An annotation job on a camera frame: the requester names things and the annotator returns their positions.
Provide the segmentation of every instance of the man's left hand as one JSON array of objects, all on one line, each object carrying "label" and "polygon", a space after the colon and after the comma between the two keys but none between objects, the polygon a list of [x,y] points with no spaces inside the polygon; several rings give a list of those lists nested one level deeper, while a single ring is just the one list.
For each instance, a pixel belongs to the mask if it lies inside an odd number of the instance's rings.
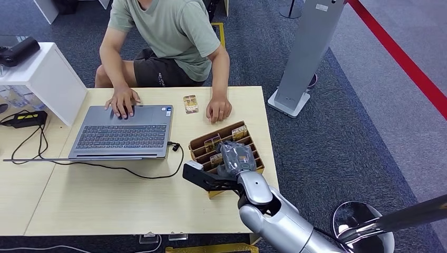
[{"label": "man's left hand", "polygon": [[225,95],[213,95],[207,106],[207,118],[212,124],[230,116],[232,106]]}]

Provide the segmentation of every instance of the green t-shirt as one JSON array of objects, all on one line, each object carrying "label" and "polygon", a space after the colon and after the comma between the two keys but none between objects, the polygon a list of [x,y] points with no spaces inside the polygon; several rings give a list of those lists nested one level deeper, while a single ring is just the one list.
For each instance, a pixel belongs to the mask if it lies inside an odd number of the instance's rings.
[{"label": "green t-shirt", "polygon": [[127,33],[134,26],[157,57],[175,59],[194,81],[208,78],[207,56],[220,41],[202,0],[153,0],[145,11],[137,0],[114,0],[109,27]]}]

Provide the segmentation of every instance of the laptop keyboard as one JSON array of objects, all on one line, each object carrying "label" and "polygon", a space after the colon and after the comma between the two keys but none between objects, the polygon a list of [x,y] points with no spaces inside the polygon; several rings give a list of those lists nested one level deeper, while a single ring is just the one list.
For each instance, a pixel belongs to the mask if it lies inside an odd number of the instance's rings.
[{"label": "laptop keyboard", "polygon": [[89,125],[76,149],[163,148],[166,125]]}]

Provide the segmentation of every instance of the cardboard organizer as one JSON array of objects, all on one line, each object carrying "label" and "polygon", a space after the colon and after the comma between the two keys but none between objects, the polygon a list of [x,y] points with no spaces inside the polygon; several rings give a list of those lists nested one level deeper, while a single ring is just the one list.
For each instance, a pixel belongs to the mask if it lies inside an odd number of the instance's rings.
[{"label": "cardboard organizer", "polygon": [[[215,155],[216,152],[215,151],[211,151],[211,152],[206,152],[205,150],[205,144],[204,142],[217,136],[217,134],[220,135],[220,139],[221,141],[232,141],[232,130],[236,129],[238,127],[241,127],[245,125],[244,121],[239,121],[233,125],[229,125],[227,127],[224,127],[222,129],[219,129],[217,131],[214,131],[212,133],[208,133],[205,134],[199,138],[196,138],[194,140],[192,140],[189,143],[189,150],[191,152],[191,157],[194,161],[200,163],[201,165],[203,165],[203,170],[207,171],[207,172],[211,172],[214,174],[217,174],[217,169],[216,168],[212,168],[211,167],[211,162],[210,162],[210,157]],[[261,159],[261,157],[259,157],[259,153],[256,149],[255,144],[253,143],[253,139],[250,136],[250,131],[248,130],[247,127],[247,132],[248,135],[240,140],[238,140],[237,142],[239,143],[243,143],[245,145],[250,145],[251,150],[253,152],[253,156],[255,157],[255,161],[256,161],[256,172],[261,173],[264,171],[264,163]],[[212,192],[208,192],[208,196],[209,198],[212,198],[220,193],[222,193],[224,191],[212,191]]]}]

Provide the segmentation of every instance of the black shorts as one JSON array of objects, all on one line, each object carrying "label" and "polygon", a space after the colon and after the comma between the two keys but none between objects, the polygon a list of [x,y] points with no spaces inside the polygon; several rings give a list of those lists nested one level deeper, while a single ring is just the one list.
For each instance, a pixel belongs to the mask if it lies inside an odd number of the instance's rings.
[{"label": "black shorts", "polygon": [[189,78],[174,59],[158,58],[150,48],[136,56],[133,70],[138,87],[194,87],[204,83]]}]

